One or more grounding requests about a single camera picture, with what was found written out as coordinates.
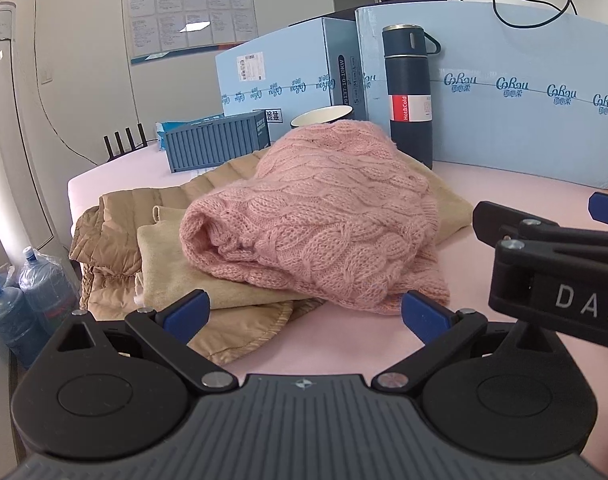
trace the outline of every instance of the dark blue thermos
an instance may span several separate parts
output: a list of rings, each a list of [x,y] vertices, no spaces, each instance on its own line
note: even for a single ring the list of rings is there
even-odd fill
[[[389,25],[382,30],[390,96],[390,136],[398,150],[433,167],[433,112],[428,70],[428,38],[438,54],[441,45],[419,25]]]

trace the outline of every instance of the pink table surface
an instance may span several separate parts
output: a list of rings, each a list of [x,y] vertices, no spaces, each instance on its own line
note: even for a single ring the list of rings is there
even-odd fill
[[[472,204],[481,200],[532,212],[563,226],[608,230],[587,211],[592,188],[507,171],[436,162],[434,171]],[[171,174],[163,152],[149,147],[72,179],[68,184],[72,218],[97,204],[100,195],[134,187],[177,186],[190,173]],[[469,307],[490,320],[510,318],[490,310],[494,252],[468,227],[439,246],[439,263],[451,291],[451,308]],[[608,475],[608,349],[561,335],[598,401],[598,419],[583,456]],[[289,323],[252,354],[228,365],[240,379],[262,374],[363,374],[378,372],[421,348],[400,317],[353,312],[326,303]]]

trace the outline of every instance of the wall poster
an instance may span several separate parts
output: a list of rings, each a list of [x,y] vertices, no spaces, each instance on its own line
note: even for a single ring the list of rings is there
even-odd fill
[[[257,37],[253,0],[123,0],[122,10],[132,64]]]

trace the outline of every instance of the pink knit sweater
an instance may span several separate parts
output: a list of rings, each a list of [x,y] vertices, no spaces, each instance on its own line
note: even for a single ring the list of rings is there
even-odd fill
[[[372,123],[292,130],[253,178],[189,206],[184,254],[217,278],[358,310],[395,314],[410,289],[447,304],[434,247],[436,201],[395,151]]]

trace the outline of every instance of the mug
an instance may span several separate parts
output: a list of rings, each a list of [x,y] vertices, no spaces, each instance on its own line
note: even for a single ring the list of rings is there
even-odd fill
[[[290,121],[291,128],[309,124],[330,124],[341,119],[353,119],[353,107],[349,105],[325,106],[298,115]]]

